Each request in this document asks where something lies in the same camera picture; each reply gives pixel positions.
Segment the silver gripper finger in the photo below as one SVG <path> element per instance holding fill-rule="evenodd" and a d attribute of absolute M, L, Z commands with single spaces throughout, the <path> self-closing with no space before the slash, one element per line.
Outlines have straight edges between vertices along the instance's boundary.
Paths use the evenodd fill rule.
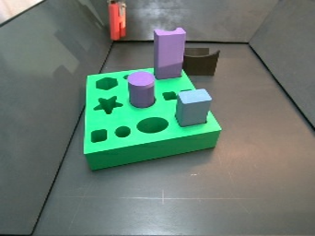
<path fill-rule="evenodd" d="M 119 37 L 126 36 L 126 0 L 118 1 L 118 10 L 119 10 Z"/>

